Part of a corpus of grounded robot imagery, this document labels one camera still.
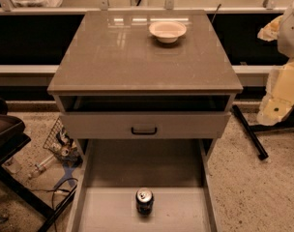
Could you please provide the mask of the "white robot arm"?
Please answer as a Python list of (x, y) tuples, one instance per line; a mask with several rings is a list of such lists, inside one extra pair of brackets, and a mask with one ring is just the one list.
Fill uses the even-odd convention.
[(273, 68), (268, 76), (266, 95), (257, 114), (257, 122), (273, 126), (281, 122), (294, 107), (294, 1), (284, 14), (261, 28), (257, 38), (277, 41), (278, 52), (288, 57), (281, 68)]

